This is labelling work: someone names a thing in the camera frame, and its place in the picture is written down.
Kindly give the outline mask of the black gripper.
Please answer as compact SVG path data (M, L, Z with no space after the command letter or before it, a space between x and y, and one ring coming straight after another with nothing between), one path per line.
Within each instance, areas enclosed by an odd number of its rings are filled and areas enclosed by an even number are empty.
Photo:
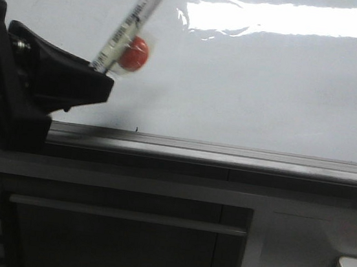
M0 144L13 151L37 151L52 123L43 112L104 103L114 80L20 21L11 21L7 29L6 9L0 0Z

